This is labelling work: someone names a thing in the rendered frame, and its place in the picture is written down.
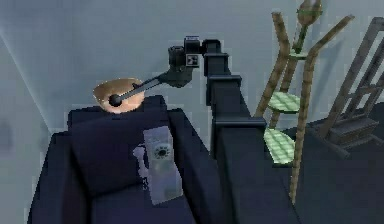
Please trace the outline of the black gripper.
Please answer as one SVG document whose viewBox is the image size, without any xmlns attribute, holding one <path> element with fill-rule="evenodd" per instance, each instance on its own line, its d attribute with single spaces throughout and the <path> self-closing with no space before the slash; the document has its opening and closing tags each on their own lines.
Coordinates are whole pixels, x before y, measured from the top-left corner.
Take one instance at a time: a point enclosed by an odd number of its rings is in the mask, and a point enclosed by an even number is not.
<svg viewBox="0 0 384 224">
<path fill-rule="evenodd" d="M 186 54 L 182 46 L 172 46 L 168 49 L 169 69 L 160 75 L 142 84 L 133 84 L 133 89 L 123 94 L 113 94 L 109 97 L 108 102 L 113 107 L 118 107 L 126 100 L 138 93 L 151 89 L 159 84 L 166 83 L 172 87 L 182 88 L 192 80 L 191 67 L 186 66 Z"/>
</svg>

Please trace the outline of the tan mixing bowl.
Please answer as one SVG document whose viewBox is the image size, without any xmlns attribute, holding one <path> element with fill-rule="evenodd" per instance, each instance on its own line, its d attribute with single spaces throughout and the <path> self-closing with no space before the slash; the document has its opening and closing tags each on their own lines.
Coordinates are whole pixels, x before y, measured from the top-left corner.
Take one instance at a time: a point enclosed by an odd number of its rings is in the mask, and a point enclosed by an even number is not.
<svg viewBox="0 0 384 224">
<path fill-rule="evenodd" d="M 109 104 L 109 97 L 113 94 L 122 95 L 133 89 L 134 84 L 141 84 L 141 81 L 136 78 L 119 78 L 105 81 L 93 89 L 93 96 L 99 106 L 106 112 L 121 114 L 137 109 L 143 102 L 144 93 L 138 93 L 128 99 L 122 101 L 118 107 L 113 107 Z"/>
</svg>

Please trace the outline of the bamboo shelf with green trays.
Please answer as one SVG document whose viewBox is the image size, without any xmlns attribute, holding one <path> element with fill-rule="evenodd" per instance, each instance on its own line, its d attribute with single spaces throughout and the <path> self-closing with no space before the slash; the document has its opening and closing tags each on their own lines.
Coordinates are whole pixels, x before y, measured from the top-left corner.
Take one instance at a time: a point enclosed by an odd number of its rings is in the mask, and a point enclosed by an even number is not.
<svg viewBox="0 0 384 224">
<path fill-rule="evenodd" d="M 289 197 L 292 202 L 296 201 L 317 57 L 320 50 L 354 19 L 352 15 L 345 16 L 305 52 L 303 45 L 308 28 L 319 19 L 322 12 L 322 0 L 303 0 L 296 11 L 297 30 L 292 40 L 288 38 L 282 14 L 280 12 L 272 14 L 279 51 L 255 112 L 256 116 L 262 116 L 266 110 L 272 111 L 270 122 L 264 133 L 264 141 L 276 165 L 291 167 Z M 301 94 L 295 95 L 289 92 L 289 88 L 300 60 L 304 62 Z M 298 116 L 297 131 L 294 137 L 290 137 L 276 128 L 282 114 Z"/>
</svg>

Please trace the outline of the grey wooden easel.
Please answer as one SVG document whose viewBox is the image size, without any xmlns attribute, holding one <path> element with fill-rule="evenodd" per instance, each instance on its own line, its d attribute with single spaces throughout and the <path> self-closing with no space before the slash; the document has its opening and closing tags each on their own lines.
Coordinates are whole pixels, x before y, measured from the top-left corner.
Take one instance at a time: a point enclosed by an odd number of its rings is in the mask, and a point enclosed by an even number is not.
<svg viewBox="0 0 384 224">
<path fill-rule="evenodd" d="M 384 72 L 378 81 L 372 84 L 380 65 L 384 62 L 384 37 L 376 48 L 356 90 L 351 92 L 374 40 L 380 32 L 384 32 L 384 17 L 373 17 L 329 115 L 322 123 L 313 126 L 314 135 L 341 158 L 350 156 L 349 149 L 371 141 L 377 145 L 384 144 L 383 139 L 373 134 L 379 122 L 369 117 L 384 91 Z"/>
</svg>

